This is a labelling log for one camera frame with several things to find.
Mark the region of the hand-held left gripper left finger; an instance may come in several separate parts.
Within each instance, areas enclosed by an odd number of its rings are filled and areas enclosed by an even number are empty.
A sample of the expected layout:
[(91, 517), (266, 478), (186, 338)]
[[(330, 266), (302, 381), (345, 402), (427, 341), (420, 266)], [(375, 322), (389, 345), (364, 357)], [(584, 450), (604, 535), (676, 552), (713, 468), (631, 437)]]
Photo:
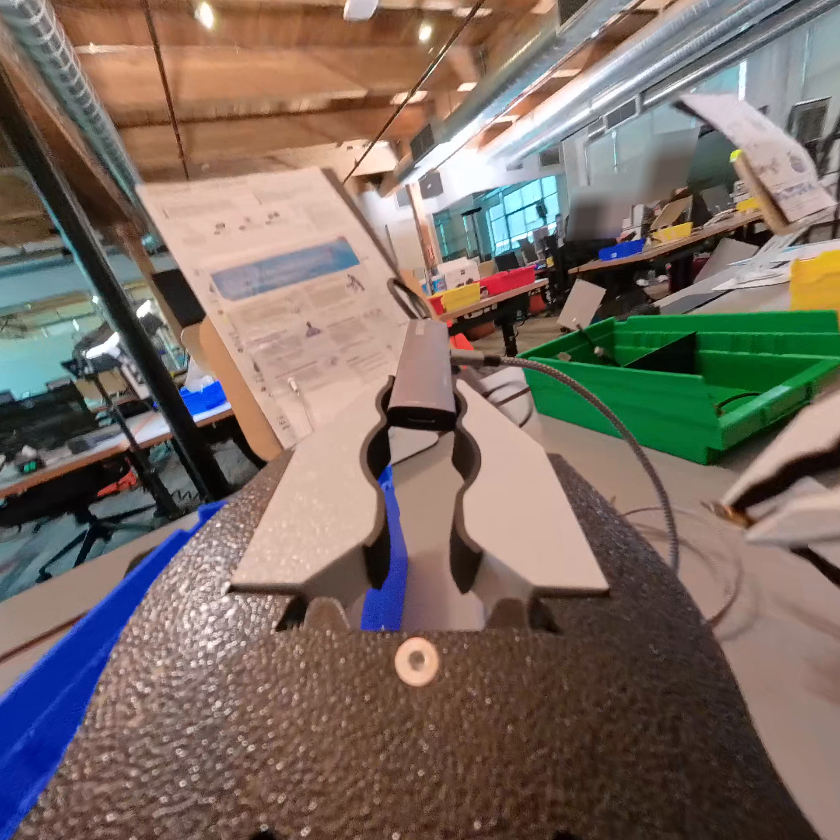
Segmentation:
[(391, 537), (379, 478), (391, 462), (385, 412), (393, 383), (380, 378), (295, 447), (231, 592), (354, 603), (382, 588)]

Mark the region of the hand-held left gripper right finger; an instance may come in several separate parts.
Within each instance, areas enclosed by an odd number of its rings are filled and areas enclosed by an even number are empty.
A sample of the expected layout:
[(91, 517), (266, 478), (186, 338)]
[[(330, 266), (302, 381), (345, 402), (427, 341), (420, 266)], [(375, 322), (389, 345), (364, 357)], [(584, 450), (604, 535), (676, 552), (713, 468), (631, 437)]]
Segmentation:
[(455, 385), (462, 480), (450, 573), (483, 603), (606, 595), (602, 572), (543, 447), (468, 384)]

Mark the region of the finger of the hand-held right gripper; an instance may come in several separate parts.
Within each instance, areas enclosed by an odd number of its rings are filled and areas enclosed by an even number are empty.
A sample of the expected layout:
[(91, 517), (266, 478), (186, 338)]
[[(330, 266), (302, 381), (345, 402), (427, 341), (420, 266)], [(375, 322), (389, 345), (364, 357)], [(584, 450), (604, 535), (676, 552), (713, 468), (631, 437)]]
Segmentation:
[(721, 498), (727, 513), (744, 513), (774, 499), (804, 478), (839, 464), (839, 394), (820, 397), (802, 409)]
[(809, 549), (826, 560), (839, 559), (839, 489), (814, 478), (748, 509), (747, 543), (792, 551)]

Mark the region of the green plastic bin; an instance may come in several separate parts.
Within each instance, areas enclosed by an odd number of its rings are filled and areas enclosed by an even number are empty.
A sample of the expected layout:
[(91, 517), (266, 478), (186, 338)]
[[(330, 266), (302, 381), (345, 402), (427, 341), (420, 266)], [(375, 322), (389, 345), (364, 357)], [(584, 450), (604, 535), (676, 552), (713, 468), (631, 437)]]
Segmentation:
[(807, 406), (839, 365), (834, 311), (610, 318), (520, 354), (598, 396), (639, 444), (701, 465)]

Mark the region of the grey usb hub small logo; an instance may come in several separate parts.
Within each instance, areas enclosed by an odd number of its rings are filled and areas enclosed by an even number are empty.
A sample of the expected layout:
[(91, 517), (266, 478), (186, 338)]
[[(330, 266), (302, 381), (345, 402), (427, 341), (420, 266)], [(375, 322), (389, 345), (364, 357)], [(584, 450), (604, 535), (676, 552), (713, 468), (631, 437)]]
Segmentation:
[(458, 406), (448, 328), (429, 315), (424, 299), (403, 280), (393, 277), (386, 285), (409, 317), (386, 409), (388, 423), (416, 431), (453, 431)]

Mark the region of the black metal pole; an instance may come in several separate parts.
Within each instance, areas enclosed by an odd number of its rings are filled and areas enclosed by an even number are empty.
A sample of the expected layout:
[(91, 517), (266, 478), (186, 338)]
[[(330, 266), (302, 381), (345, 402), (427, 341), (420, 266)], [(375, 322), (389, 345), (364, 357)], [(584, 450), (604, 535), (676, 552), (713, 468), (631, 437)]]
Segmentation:
[(53, 162), (43, 136), (26, 113), (4, 68), (1, 69), (1, 124), (5, 139), (29, 173), (48, 214), (149, 386), (173, 435), (181, 462), (200, 497), (204, 501), (226, 498), (231, 489), (213, 450), (194, 423), (170, 374), (146, 336), (88, 216), (67, 179)]

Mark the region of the grey tilted panel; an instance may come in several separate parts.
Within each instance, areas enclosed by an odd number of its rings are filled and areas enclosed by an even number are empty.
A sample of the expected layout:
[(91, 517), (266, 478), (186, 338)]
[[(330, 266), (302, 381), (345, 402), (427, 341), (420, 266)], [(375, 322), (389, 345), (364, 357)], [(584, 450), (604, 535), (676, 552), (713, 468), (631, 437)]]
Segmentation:
[(557, 325), (567, 332), (588, 328), (601, 306), (606, 289), (588, 280), (574, 282), (566, 298)]

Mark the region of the white cardboard box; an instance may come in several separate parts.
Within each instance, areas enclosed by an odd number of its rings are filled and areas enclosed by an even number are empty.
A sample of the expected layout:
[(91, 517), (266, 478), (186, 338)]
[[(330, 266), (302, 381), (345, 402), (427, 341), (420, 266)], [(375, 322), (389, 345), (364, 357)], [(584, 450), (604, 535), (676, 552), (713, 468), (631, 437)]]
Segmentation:
[(450, 291), (464, 285), (480, 282), (480, 268), (472, 258), (461, 257), (436, 266), (432, 275), (435, 292)]

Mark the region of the tripod light stand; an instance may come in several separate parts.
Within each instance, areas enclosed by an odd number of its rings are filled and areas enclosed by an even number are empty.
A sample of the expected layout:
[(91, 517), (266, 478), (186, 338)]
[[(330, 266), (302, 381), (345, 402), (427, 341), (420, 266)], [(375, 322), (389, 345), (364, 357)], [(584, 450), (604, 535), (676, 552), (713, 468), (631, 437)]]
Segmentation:
[(139, 369), (123, 349), (119, 333), (103, 324), (97, 330), (86, 334), (75, 344), (72, 362), (65, 364), (65, 367), (78, 382), (92, 383), (98, 391), (110, 416), (125, 437), (129, 459), (143, 488), (154, 499), (156, 513), (167, 521), (177, 519), (181, 509), (138, 443), (122, 409), (114, 402), (110, 391), (102, 382), (102, 376), (112, 372), (119, 375), (135, 400), (144, 402), (151, 396), (151, 391), (142, 381)]

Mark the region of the silver ventilation duct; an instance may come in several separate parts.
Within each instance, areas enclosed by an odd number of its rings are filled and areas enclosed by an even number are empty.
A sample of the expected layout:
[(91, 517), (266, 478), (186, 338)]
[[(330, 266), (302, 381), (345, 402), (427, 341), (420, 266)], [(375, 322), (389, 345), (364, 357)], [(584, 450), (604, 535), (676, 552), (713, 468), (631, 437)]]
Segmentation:
[(606, 58), (535, 107), (484, 149), (490, 161), (509, 167), (586, 128), (691, 61), (750, 35), (772, 16), (837, 2), (704, 1), (672, 4)]

